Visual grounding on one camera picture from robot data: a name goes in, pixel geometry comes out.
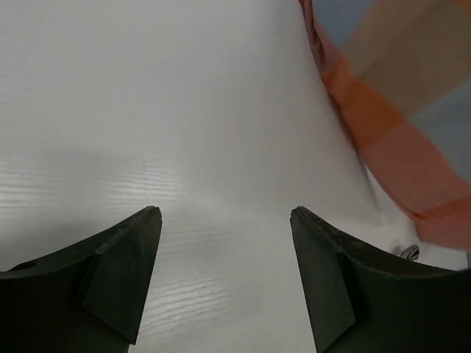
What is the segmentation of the orange grey checked cloth napkin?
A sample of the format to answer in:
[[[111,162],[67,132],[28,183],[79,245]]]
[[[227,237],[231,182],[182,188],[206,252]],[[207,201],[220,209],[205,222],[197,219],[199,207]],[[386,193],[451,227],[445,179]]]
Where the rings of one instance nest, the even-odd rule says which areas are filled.
[[[470,3],[302,1],[319,74],[420,240],[470,250]]]

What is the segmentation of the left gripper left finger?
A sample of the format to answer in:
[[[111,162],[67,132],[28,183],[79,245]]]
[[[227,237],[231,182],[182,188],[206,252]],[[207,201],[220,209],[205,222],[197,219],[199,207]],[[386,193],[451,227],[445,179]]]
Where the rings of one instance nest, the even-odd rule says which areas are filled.
[[[128,352],[162,229],[148,206],[115,226],[1,273],[2,352]]]

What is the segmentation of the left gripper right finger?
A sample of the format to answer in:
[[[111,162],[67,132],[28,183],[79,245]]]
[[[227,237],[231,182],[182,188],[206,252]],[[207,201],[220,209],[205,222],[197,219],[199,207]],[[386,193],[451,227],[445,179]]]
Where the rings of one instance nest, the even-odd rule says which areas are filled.
[[[291,231],[318,352],[468,352],[470,271],[416,263],[305,207]]]

